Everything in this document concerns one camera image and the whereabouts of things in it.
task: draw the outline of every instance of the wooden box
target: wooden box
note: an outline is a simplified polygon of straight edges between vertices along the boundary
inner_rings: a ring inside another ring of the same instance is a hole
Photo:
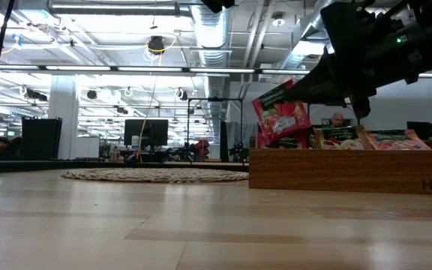
[[[250,188],[432,194],[432,151],[251,149]]]

